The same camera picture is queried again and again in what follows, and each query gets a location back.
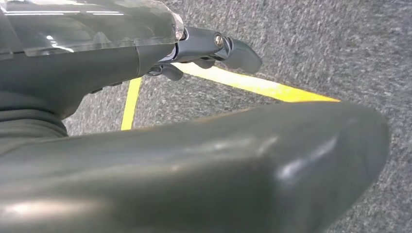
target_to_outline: floor marking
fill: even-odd
[[[308,101],[329,101],[339,102],[339,100],[304,91],[294,87],[286,86],[280,83],[275,83],[265,79],[260,79],[252,76],[232,73],[230,71],[212,67],[210,69],[203,69],[194,63],[173,64],[186,74],[215,81],[232,87],[240,88],[242,90],[250,91],[260,95],[272,97],[284,102],[308,102]],[[135,110],[137,99],[139,96],[139,89],[141,85],[141,78],[130,81],[129,90],[127,93],[126,106],[124,108],[123,121],[121,130],[130,130],[133,125],[135,117]]]
[[[121,130],[132,129],[133,119],[135,118],[135,110],[137,100],[139,98],[139,90],[142,78],[133,79],[129,83],[127,91],[126,105],[124,107],[123,121],[121,122]]]
[[[308,102],[308,101],[329,101],[339,102],[339,100],[304,91],[294,87],[286,86],[280,83],[275,83],[265,79],[260,79],[252,76],[232,73],[230,71],[212,67],[210,69],[202,69],[194,63],[174,64],[186,74],[215,81],[242,90],[250,91],[260,95],[272,97],[284,102]]]

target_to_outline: yellow tape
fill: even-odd
[[[121,130],[130,130],[132,128],[133,119],[135,117],[136,104],[139,98],[141,80],[142,78],[133,79],[129,83],[129,91],[127,92]]]
[[[236,74],[218,67],[203,69],[194,63],[173,64],[186,74],[198,76],[207,80],[215,81],[232,87],[240,88],[253,93],[272,97],[284,102],[307,102],[307,101],[332,101],[339,100],[318,95],[308,91],[300,90],[290,86],[282,85],[272,81]]]
[[[212,67],[210,69],[202,69],[194,63],[173,64],[186,74],[215,81],[242,90],[250,91],[260,95],[272,97],[284,102],[307,102],[307,101],[330,101],[339,102],[339,100],[311,93],[309,91],[300,90],[290,86],[282,85],[265,79],[260,79],[252,76],[232,73],[224,69]],[[129,91],[127,93],[126,106],[124,108],[123,122],[121,130],[130,130],[132,128],[133,119],[135,116],[136,103],[139,95],[141,78],[130,81]]]

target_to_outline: screw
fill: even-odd
[[[223,47],[223,43],[224,43],[224,41],[223,41],[223,37],[221,36],[221,35],[216,35],[215,36],[215,45],[217,46],[217,47],[219,47],[219,48],[222,48]]]

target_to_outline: gray carpet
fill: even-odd
[[[330,233],[412,232],[412,3],[406,0],[164,0],[186,24],[219,30],[263,57],[260,77],[367,106],[393,130],[379,182]],[[89,96],[71,134],[120,129],[127,84]],[[276,102],[186,76],[145,78],[134,127]]]

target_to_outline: transparent cover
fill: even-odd
[[[13,58],[13,53],[8,48],[6,40],[0,33],[0,61]]]
[[[184,30],[181,17],[156,0],[0,0],[0,6],[28,56],[174,44]]]

